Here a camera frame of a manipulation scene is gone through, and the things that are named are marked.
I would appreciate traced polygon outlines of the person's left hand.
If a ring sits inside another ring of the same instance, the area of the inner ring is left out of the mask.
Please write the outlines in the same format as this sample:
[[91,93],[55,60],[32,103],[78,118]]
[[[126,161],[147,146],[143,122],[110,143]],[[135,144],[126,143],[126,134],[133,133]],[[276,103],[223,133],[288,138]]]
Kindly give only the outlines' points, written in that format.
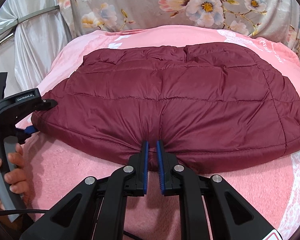
[[[15,165],[13,171],[8,172],[4,176],[4,180],[10,186],[10,191],[21,195],[21,198],[25,204],[29,201],[30,186],[27,181],[27,175],[24,171],[25,160],[23,157],[23,148],[20,144],[16,144],[15,152],[8,153],[7,159]],[[0,209],[4,210],[5,207],[0,199]]]

